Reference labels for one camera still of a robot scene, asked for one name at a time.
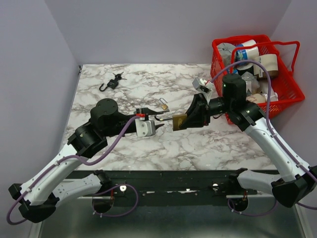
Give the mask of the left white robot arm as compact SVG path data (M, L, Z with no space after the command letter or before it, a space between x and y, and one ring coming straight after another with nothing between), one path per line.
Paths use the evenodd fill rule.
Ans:
M63 202L96 193L104 196L110 184L102 172L62 184L81 164L93 166L104 160L127 133L138 137L149 137L156 133L160 125L149 116L161 115L149 108L139 108L131 115L119 112L115 100L106 98L97 102L90 110L90 119L78 127L69 137L58 154L34 177L27 182L14 183L9 193L15 200L9 209L6 220L10 225L19 225L10 215L15 206L23 221L38 223L52 215Z

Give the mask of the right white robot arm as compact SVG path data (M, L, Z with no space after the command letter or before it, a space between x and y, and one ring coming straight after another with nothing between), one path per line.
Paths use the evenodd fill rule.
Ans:
M250 136L266 153L278 170L277 175L239 169L228 181L228 189L239 194L253 189L267 194L285 207L292 207L314 190L317 168L301 159L283 140L266 118L258 104L247 100L246 81L238 74L227 74L222 79L222 96L212 98L212 83L197 78L193 81L198 91L186 112L186 118L177 121L174 129L207 126L212 116L228 114L239 129Z

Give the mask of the large brass padlock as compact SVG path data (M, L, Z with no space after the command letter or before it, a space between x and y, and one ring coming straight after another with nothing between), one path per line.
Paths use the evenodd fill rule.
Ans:
M181 130L181 125L187 118L187 114L173 115L170 118L156 118L158 121L172 121L173 131Z

